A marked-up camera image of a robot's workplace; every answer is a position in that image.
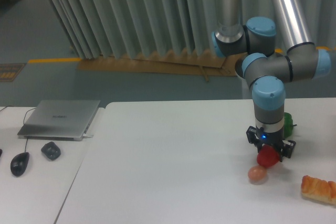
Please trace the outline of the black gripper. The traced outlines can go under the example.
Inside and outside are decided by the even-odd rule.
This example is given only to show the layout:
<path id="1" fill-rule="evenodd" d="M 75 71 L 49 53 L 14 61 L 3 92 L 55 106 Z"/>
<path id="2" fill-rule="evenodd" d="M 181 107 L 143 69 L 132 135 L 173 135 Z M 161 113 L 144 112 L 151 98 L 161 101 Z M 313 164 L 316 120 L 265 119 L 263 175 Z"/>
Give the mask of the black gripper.
<path id="1" fill-rule="evenodd" d="M 279 161 L 284 158 L 291 158 L 296 146 L 296 141 L 284 140 L 284 128 L 276 132 L 265 132 L 264 128 L 255 128 L 249 126 L 246 131 L 248 142 L 257 148 L 260 152 L 263 145 L 269 145 L 275 149 L 279 155 Z"/>

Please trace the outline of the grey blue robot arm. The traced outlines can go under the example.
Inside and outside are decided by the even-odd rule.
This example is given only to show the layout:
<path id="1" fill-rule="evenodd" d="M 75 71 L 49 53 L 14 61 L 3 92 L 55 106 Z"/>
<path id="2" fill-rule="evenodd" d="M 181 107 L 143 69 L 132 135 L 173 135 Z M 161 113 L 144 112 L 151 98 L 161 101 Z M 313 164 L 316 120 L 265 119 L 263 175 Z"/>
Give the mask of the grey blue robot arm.
<path id="1" fill-rule="evenodd" d="M 238 72 L 251 91 L 255 125 L 246 132 L 258 151 L 271 147 L 279 160 L 290 158 L 294 141 L 285 138 L 285 83 L 326 76 L 331 59 L 317 49 L 299 0 L 272 0 L 276 19 L 253 17 L 243 23 L 241 0 L 216 0 L 215 53 L 228 57 L 245 53 Z"/>

